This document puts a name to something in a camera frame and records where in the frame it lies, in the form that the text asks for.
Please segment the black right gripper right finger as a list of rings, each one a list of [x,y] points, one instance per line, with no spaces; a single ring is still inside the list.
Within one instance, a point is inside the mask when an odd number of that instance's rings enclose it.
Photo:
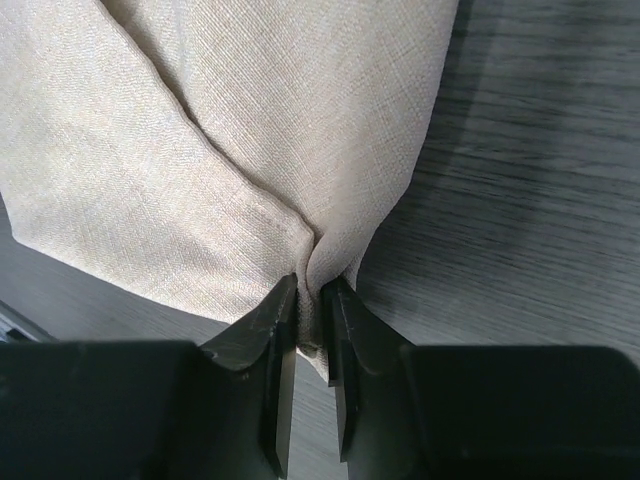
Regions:
[[[411,343],[374,315],[339,277],[321,290],[340,461],[350,479],[423,479],[401,348]]]

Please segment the beige cloth napkin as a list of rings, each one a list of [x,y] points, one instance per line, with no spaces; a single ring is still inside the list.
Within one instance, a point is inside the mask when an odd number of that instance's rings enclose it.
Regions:
[[[454,1],[5,1],[1,195],[21,244],[233,322],[283,276],[298,345],[407,189]]]

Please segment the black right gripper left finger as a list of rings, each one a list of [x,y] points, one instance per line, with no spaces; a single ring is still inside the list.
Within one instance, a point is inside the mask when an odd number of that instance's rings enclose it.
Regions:
[[[213,366],[205,479],[285,479],[291,439],[297,278],[282,277],[249,313],[204,343]]]

